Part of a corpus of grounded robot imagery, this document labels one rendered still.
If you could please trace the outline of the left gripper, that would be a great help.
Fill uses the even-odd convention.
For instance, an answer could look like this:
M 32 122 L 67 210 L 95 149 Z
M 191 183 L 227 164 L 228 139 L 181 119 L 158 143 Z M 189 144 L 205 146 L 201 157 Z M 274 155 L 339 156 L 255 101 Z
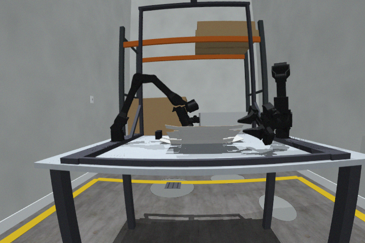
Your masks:
M 259 117 L 258 113 L 259 113 L 258 109 L 254 105 L 251 105 L 249 106 L 247 116 L 239 119 L 238 123 L 252 124 L 253 121 L 256 121 L 258 127 L 244 129 L 243 132 L 262 140 L 264 145 L 270 145 L 272 144 L 273 139 L 276 135 L 274 133 L 274 130 L 279 127 L 279 119 L 274 121 L 273 123 L 268 124 L 267 117 L 264 116 L 263 114 L 261 114 L 261 117 Z

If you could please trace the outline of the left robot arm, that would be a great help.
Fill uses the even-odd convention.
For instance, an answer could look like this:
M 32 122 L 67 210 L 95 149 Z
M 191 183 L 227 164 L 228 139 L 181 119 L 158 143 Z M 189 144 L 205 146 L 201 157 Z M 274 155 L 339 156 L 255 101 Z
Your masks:
M 261 114 L 267 117 L 267 123 L 273 123 L 279 119 L 279 127 L 275 130 L 275 137 L 279 139 L 289 137 L 292 127 L 292 112 L 288 109 L 288 97 L 286 96 L 286 79 L 290 76 L 290 67 L 286 62 L 274 63 L 272 77 L 277 85 L 277 97 L 274 97 L 274 106 L 269 102 L 262 105 Z

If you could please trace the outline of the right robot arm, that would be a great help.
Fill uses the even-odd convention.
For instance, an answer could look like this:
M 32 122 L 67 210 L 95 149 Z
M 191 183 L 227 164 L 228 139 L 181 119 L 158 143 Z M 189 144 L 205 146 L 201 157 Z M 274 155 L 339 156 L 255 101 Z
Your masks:
M 151 80 L 151 81 L 146 81 Z M 110 127 L 111 129 L 111 141 L 110 142 L 121 142 L 124 139 L 124 133 L 123 133 L 123 126 L 127 124 L 127 114 L 128 109 L 130 108 L 132 101 L 134 99 L 134 96 L 139 89 L 139 87 L 142 84 L 145 83 L 153 83 L 157 88 L 159 88 L 169 99 L 169 101 L 174 106 L 178 105 L 185 105 L 183 107 L 174 107 L 173 111 L 176 111 L 178 118 L 182 117 L 187 114 L 187 112 L 191 113 L 193 111 L 196 111 L 199 109 L 199 106 L 197 102 L 193 99 L 189 101 L 188 103 L 182 99 L 181 96 L 176 94 L 175 92 L 171 91 L 165 84 L 163 84 L 156 75 L 149 75 L 149 74 L 140 74 L 135 73 L 132 78 L 131 88 L 129 90 L 129 93 L 126 97 L 126 100 L 124 102 L 124 105 L 120 111 L 120 113 L 117 115 L 116 119 L 114 120 L 114 124 Z M 194 115 L 193 117 L 189 117 L 189 124 L 192 123 L 200 123 L 200 118 Z M 121 127 L 121 129 L 120 129 Z M 121 131 L 122 130 L 122 131 Z

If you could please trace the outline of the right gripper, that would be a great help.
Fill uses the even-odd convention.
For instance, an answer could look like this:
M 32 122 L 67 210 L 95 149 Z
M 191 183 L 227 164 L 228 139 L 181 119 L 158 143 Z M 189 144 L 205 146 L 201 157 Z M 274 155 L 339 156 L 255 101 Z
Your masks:
M 193 123 L 192 123 L 192 125 L 189 124 L 188 118 L 189 118 L 188 114 L 179 118 L 179 121 L 181 122 L 182 127 L 194 126 Z

